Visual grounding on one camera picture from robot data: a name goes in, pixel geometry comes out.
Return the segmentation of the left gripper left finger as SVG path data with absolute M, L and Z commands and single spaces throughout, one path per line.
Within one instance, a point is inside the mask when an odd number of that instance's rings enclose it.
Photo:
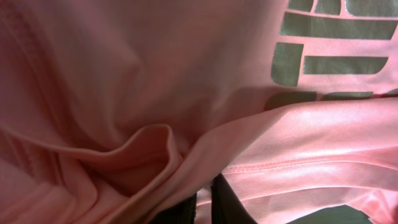
M 194 224 L 196 216 L 197 195 L 158 213 L 150 224 Z

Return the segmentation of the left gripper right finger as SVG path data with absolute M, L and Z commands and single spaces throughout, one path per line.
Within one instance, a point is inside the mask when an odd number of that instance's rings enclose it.
M 256 224 L 222 174 L 211 185 L 211 221 L 212 224 Z

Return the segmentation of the pink printed shirt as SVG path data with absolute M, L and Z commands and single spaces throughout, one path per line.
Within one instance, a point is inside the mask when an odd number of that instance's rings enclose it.
M 396 1 L 2 1 L 1 222 L 397 222 Z

